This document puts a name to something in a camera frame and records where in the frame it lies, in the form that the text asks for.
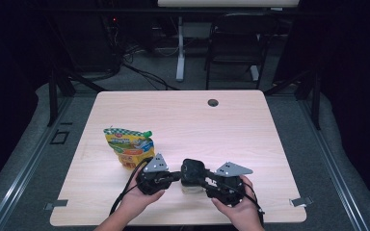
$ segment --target chair backrest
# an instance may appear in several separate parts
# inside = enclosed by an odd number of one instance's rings
[[[269,14],[227,13],[212,23],[211,35],[273,35],[277,28],[278,20]]]

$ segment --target black round hole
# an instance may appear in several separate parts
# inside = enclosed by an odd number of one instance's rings
[[[219,102],[216,99],[209,99],[208,100],[208,105],[211,106],[211,107],[216,107],[216,106],[218,106],[218,104],[219,104]]]

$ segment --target silver bracket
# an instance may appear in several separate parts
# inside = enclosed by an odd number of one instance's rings
[[[144,172],[158,172],[168,170],[167,163],[165,163],[164,157],[158,153],[152,160],[144,167]]]
[[[56,200],[55,202],[53,203],[47,203],[45,206],[44,206],[44,210],[53,210],[55,207],[64,207],[67,205],[67,202],[68,200]]]
[[[238,166],[236,164],[233,164],[232,162],[226,162],[214,172],[215,175],[224,177],[239,176],[252,173],[252,170]]]
[[[311,197],[306,197],[306,198],[297,198],[297,199],[290,199],[290,204],[293,205],[294,207],[297,206],[302,206],[302,207],[307,207],[307,205],[312,204],[314,201],[312,200]]]

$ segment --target table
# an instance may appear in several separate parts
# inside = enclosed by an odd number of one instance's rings
[[[208,105],[216,99],[218,106]],[[108,217],[130,170],[108,145],[103,129],[152,131],[155,151],[170,171],[185,158],[211,170],[226,161],[247,167],[265,222],[301,222],[299,192],[263,93],[259,90],[104,91],[92,107],[50,222],[55,226],[97,225]],[[174,182],[164,196],[130,225],[229,224],[205,192],[184,194]]]
[[[166,8],[296,8],[300,0],[158,0],[159,7]],[[178,65],[176,68],[176,81],[184,80],[184,23],[182,17],[178,19]],[[251,68],[251,76],[257,79],[256,66]]]

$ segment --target person's right hand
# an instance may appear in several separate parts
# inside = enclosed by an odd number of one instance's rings
[[[252,189],[252,183],[248,179],[248,177],[241,175],[240,178],[245,184],[249,185]],[[256,198],[251,189],[247,185],[245,185],[246,194],[251,198]],[[217,198],[212,198],[212,202],[221,213],[223,213],[230,219],[232,224],[239,231],[264,230],[264,228],[260,224],[260,219],[257,214],[256,206],[246,197],[244,197],[242,201],[234,207],[228,207],[224,205]]]

